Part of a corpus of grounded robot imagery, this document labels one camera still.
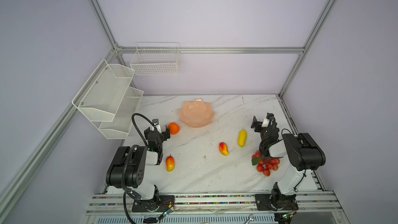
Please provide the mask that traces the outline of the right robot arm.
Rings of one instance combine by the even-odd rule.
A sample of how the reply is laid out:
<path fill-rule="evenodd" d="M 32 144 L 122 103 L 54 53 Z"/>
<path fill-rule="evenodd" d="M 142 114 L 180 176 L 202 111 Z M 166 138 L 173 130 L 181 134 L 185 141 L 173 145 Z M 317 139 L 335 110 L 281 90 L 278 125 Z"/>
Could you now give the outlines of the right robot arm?
<path fill-rule="evenodd" d="M 252 164 L 258 166 L 277 162 L 287 157 L 289 165 L 282 178 L 277 181 L 270 194 L 255 195 L 259 210 L 296 210 L 296 194 L 299 186 L 312 171 L 324 166 L 326 157 L 322 149 L 308 133 L 297 135 L 288 131 L 279 137 L 279 128 L 274 114 L 267 113 L 263 121 L 253 117 L 251 128 L 260 134 L 259 151 L 253 156 Z"/>

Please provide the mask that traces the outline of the orange fake fruit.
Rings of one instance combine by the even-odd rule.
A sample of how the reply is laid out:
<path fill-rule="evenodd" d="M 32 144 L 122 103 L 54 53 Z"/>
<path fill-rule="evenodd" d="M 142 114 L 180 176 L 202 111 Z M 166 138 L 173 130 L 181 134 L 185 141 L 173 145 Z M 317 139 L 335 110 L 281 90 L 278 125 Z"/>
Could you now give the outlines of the orange fake fruit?
<path fill-rule="evenodd" d="M 180 131 L 180 126 L 178 124 L 174 123 L 174 122 L 170 123 L 168 128 L 170 130 L 170 134 L 172 134 L 172 135 L 176 135 Z"/>

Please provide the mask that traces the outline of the red lychee bunch with leaf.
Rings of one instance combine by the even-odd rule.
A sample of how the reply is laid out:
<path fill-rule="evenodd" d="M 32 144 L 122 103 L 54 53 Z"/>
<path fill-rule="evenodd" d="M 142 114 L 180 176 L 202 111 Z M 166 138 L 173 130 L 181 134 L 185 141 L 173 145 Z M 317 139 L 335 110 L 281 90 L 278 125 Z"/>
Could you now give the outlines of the red lychee bunch with leaf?
<path fill-rule="evenodd" d="M 270 177 L 272 171 L 278 171 L 280 159 L 263 159 L 257 151 L 251 158 L 252 166 L 256 167 L 257 172 L 266 177 Z"/>

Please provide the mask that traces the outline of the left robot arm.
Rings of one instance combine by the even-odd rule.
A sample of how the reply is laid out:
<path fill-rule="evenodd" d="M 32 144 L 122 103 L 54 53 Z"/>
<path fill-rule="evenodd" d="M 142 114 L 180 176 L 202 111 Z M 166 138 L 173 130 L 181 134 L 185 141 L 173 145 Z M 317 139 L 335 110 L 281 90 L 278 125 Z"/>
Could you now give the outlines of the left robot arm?
<path fill-rule="evenodd" d="M 156 185 L 145 181 L 145 167 L 159 166 L 163 159 L 163 143 L 170 139 L 169 127 L 161 128 L 158 119 L 134 113 L 132 124 L 144 145 L 121 146 L 106 173 L 106 185 L 118 189 L 134 200 L 157 201 Z"/>

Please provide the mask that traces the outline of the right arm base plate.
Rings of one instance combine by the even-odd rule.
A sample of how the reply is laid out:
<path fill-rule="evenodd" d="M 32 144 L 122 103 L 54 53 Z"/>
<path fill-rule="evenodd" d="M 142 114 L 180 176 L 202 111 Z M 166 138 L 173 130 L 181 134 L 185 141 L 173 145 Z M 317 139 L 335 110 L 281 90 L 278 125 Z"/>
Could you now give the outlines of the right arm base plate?
<path fill-rule="evenodd" d="M 297 211 L 296 195 L 256 194 L 255 203 L 259 211 Z"/>

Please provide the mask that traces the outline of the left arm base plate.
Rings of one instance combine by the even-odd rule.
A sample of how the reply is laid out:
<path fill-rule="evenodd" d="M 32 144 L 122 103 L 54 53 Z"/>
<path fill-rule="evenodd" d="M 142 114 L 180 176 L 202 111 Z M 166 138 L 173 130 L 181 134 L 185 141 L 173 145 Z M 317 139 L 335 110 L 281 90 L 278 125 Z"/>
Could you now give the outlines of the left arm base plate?
<path fill-rule="evenodd" d="M 160 195 L 155 196 L 151 200 L 137 201 L 133 203 L 131 212 L 133 213 L 152 213 L 152 212 L 165 212 L 174 205 L 175 196 Z"/>

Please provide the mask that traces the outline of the red yellow mango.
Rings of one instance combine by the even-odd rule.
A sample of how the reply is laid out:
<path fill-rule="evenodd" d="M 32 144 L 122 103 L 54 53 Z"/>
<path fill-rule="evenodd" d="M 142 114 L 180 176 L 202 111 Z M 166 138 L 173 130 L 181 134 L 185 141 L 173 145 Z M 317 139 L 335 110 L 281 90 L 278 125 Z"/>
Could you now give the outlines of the red yellow mango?
<path fill-rule="evenodd" d="M 228 146 L 226 143 L 222 142 L 219 144 L 219 150 L 220 153 L 224 156 L 228 156 L 229 155 L 229 150 L 228 150 Z"/>
<path fill-rule="evenodd" d="M 168 156 L 166 159 L 166 170 L 172 172 L 175 169 L 175 160 L 172 156 Z"/>

